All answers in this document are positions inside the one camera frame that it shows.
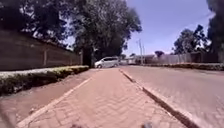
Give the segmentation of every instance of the car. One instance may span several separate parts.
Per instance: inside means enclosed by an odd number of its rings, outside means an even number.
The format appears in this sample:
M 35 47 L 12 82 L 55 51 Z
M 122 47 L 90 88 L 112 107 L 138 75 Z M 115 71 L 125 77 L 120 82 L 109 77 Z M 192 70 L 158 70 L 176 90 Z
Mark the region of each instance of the car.
M 95 62 L 95 68 L 111 68 L 119 65 L 118 57 L 105 57 L 100 61 Z

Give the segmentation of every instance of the sky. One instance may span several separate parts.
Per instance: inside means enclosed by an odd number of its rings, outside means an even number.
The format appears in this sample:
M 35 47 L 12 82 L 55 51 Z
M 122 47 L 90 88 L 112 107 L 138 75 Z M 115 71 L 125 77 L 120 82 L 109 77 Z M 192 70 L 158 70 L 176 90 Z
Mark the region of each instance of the sky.
M 136 9 L 143 28 L 141 33 L 132 34 L 128 50 L 123 52 L 127 55 L 140 54 L 138 40 L 144 45 L 144 54 L 154 54 L 156 50 L 170 53 L 183 29 L 195 30 L 201 24 L 207 31 L 212 17 L 206 0 L 127 0 L 127 3 Z

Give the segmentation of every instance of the fence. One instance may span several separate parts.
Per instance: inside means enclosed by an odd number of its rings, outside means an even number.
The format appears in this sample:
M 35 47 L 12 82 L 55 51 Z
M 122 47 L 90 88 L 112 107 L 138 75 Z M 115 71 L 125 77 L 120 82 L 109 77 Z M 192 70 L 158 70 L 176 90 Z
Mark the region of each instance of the fence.
M 156 57 L 148 55 L 143 57 L 145 64 L 180 64 L 180 63 L 223 63 L 224 54 L 211 53 L 187 53 L 179 55 L 162 55 Z M 140 57 L 136 59 L 136 63 L 140 63 Z
M 56 45 L 0 30 L 0 71 L 81 64 L 81 57 Z

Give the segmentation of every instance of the concrete curb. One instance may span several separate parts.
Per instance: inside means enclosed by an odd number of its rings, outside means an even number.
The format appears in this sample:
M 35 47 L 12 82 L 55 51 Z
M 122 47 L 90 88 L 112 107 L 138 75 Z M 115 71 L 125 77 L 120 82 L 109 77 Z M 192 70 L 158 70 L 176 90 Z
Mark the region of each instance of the concrete curb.
M 32 115 L 30 115 L 27 118 L 25 118 L 24 120 L 20 121 L 17 124 L 17 128 L 24 128 L 27 125 L 29 125 L 32 122 L 32 120 L 34 120 L 36 117 L 40 116 L 41 114 L 45 113 L 48 109 L 50 109 L 51 107 L 53 107 L 54 105 L 56 105 L 57 103 L 59 103 L 60 101 L 62 101 L 64 98 L 66 98 L 72 92 L 74 92 L 75 90 L 77 90 L 78 88 L 80 88 L 81 86 L 83 86 L 84 84 L 86 84 L 88 81 L 90 81 L 92 79 L 92 77 L 90 77 L 87 80 L 83 81 L 81 84 L 79 84 L 78 86 L 72 88 L 71 90 L 69 90 L 68 92 L 66 92 L 65 94 L 63 94 L 58 99 L 53 100 L 48 105 L 40 108 L 39 110 L 37 110 L 36 112 L 34 112 Z
M 141 85 L 138 81 L 136 81 L 130 74 L 120 69 L 120 72 L 127 77 L 130 81 L 134 81 L 133 83 L 138 84 L 142 88 L 142 91 L 146 93 L 150 98 L 152 98 L 158 105 L 164 108 L 167 112 L 169 112 L 172 116 L 174 116 L 177 120 L 179 120 L 182 124 L 184 124 L 187 128 L 213 128 L 207 122 L 199 119 L 198 117 L 192 115 L 186 110 L 181 109 L 177 105 L 173 104 L 168 100 L 168 98 L 160 95 L 156 91 L 150 89 L 149 87 L 145 87 Z

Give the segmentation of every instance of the hedge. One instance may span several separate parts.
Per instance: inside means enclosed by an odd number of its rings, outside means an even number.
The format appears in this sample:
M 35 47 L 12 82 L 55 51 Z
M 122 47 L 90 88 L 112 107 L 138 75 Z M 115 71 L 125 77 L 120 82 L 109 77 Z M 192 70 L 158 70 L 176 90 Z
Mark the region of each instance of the hedge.
M 224 71 L 224 64 L 184 63 L 184 64 L 150 64 L 147 66 Z
M 0 76 L 0 96 L 58 82 L 68 75 L 81 73 L 88 68 L 88 66 L 68 66 Z

